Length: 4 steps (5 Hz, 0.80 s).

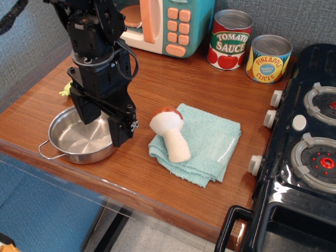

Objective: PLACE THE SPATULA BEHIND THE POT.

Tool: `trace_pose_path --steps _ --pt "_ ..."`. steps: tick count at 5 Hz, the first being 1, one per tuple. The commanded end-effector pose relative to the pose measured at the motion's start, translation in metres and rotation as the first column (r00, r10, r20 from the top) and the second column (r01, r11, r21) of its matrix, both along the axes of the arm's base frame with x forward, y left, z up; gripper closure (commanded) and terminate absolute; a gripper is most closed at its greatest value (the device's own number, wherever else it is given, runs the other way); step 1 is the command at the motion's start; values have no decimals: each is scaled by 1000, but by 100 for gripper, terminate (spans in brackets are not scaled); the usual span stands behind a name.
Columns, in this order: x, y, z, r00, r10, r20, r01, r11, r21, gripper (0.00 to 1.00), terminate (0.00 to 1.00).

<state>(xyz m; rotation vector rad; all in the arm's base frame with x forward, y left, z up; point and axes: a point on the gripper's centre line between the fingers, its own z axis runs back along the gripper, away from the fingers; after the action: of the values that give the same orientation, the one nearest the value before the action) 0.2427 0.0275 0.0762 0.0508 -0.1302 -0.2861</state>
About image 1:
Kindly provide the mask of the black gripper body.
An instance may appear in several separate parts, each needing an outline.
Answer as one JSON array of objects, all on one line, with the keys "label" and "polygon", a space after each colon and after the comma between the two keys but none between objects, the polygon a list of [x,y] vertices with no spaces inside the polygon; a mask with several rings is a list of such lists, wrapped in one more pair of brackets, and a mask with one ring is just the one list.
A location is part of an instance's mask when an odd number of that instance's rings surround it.
[{"label": "black gripper body", "polygon": [[72,88],[91,100],[108,116],[127,118],[134,132],[138,127],[136,107],[128,94],[131,77],[130,54],[124,49],[108,52],[100,58],[88,58],[72,52],[76,67],[68,70]]}]

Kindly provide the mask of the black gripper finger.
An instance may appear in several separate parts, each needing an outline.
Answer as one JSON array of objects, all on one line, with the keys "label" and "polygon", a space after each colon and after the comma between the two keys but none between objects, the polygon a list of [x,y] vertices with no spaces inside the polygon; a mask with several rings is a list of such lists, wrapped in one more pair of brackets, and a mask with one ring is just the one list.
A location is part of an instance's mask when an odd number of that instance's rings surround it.
[{"label": "black gripper finger", "polygon": [[119,148],[128,139],[133,138],[134,132],[129,119],[110,116],[108,124],[114,147]]},{"label": "black gripper finger", "polygon": [[101,116],[100,108],[92,103],[91,100],[84,94],[81,94],[77,89],[70,88],[70,96],[79,117],[84,124],[90,124]]}]

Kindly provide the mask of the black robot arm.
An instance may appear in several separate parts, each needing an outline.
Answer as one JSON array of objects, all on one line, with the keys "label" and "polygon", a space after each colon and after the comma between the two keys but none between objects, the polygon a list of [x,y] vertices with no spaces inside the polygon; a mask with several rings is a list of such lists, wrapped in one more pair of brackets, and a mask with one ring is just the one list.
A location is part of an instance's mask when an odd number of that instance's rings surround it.
[{"label": "black robot arm", "polygon": [[131,67],[135,53],[121,39],[125,16],[113,1],[49,1],[67,31],[74,68],[70,96],[84,124],[102,112],[108,115],[112,144],[120,147],[138,127],[136,107],[128,86],[139,67]]}]

